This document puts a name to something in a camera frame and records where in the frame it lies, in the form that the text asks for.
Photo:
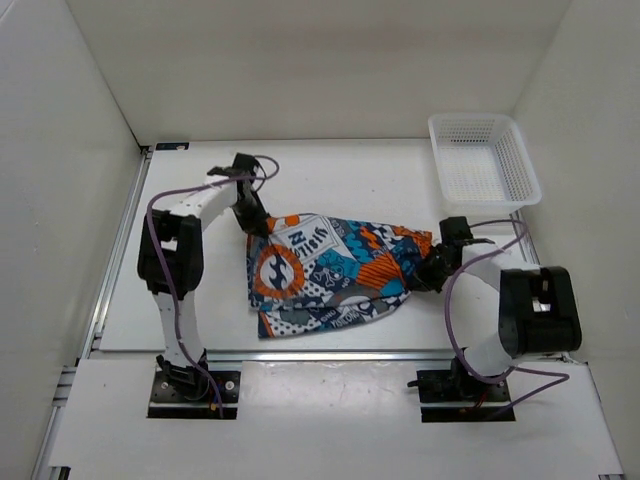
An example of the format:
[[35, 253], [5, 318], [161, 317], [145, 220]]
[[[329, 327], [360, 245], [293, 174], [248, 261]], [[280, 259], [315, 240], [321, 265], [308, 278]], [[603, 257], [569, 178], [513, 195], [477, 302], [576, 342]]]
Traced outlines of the colourful patterned shorts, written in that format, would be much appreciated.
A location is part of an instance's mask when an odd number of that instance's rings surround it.
[[351, 328], [392, 314], [433, 249], [429, 231], [315, 213], [269, 218], [246, 243], [261, 339]]

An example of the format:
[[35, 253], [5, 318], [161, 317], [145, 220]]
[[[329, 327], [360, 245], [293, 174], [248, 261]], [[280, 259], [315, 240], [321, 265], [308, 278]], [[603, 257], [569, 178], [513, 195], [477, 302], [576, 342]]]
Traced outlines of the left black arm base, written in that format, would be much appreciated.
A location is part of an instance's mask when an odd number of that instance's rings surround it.
[[150, 419], [235, 420], [241, 387], [240, 370], [209, 371], [208, 378], [193, 368], [172, 369], [159, 363], [151, 387]]

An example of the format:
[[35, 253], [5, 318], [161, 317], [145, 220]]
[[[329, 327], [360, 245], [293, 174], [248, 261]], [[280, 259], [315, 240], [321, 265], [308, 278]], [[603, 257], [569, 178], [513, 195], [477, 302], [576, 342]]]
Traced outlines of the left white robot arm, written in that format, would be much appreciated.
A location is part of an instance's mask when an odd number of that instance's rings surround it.
[[188, 400], [202, 398], [210, 386], [195, 312], [205, 266], [203, 234], [230, 210], [245, 234], [268, 236], [268, 213], [254, 183], [277, 173], [267, 173], [263, 160], [279, 166], [265, 155], [238, 153], [230, 166], [211, 168], [202, 184], [162, 191], [146, 206], [137, 274], [161, 317], [165, 351], [158, 365]]

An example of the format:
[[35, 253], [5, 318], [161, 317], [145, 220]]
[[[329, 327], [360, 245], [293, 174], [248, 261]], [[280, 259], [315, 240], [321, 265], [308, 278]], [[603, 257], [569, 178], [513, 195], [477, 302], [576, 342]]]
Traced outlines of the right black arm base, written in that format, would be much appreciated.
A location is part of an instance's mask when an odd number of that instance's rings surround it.
[[473, 377], [460, 382], [449, 370], [418, 370], [407, 383], [417, 393], [424, 424], [514, 422], [511, 396], [505, 381], [478, 382]]

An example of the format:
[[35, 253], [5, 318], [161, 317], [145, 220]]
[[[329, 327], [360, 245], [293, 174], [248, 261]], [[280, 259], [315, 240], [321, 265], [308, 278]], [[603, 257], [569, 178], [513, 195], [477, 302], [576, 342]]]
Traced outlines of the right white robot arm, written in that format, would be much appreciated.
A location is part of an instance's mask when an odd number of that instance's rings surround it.
[[[419, 264], [409, 285], [444, 294], [445, 329], [454, 350], [449, 387], [460, 399], [477, 396], [485, 384], [506, 378], [527, 357], [572, 352], [582, 344], [582, 328], [569, 272], [513, 256], [489, 239], [476, 238], [463, 217], [439, 223], [441, 242]], [[485, 340], [463, 348], [452, 325], [456, 281], [470, 274], [498, 293], [497, 327]]]

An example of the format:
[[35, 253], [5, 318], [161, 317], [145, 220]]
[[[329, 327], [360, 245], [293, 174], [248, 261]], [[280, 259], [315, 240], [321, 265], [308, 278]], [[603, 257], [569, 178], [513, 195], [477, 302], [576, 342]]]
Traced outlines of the small dark label sticker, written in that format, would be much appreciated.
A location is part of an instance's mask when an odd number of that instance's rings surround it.
[[188, 150], [189, 142], [160, 142], [155, 146], [156, 151], [184, 151]]

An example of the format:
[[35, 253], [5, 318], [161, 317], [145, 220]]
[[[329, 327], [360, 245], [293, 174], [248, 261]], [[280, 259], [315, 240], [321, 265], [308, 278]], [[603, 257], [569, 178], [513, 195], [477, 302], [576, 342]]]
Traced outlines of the white plastic mesh basket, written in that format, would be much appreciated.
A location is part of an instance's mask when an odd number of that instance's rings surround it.
[[428, 127], [448, 214], [502, 217], [541, 201], [536, 173], [511, 117], [436, 114]]

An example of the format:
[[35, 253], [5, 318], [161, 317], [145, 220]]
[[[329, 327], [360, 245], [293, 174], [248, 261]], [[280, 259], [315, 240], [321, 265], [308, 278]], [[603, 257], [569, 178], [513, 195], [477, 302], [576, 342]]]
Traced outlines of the aluminium front rail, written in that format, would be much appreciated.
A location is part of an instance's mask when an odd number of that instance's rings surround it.
[[[92, 360], [133, 360], [155, 359], [160, 352], [156, 351], [104, 351], [93, 350], [88, 358]], [[284, 351], [224, 351], [209, 350], [209, 362], [313, 362], [313, 361], [447, 361], [452, 359], [452, 350], [284, 350]], [[565, 361], [571, 362], [568, 354], [547, 354], [525, 361]]]

